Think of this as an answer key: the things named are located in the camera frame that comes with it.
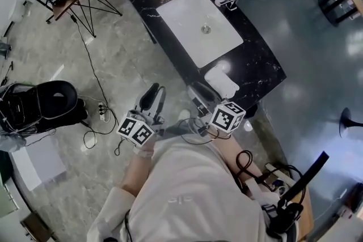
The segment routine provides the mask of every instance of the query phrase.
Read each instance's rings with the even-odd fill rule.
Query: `black countertop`
[[[239,8],[229,11],[221,7],[220,11],[240,34],[243,44],[199,69],[156,11],[170,0],[130,1],[186,84],[195,81],[207,84],[204,80],[206,72],[218,61],[226,60],[231,64],[228,76],[240,87],[231,100],[247,110],[286,78],[264,39]]]

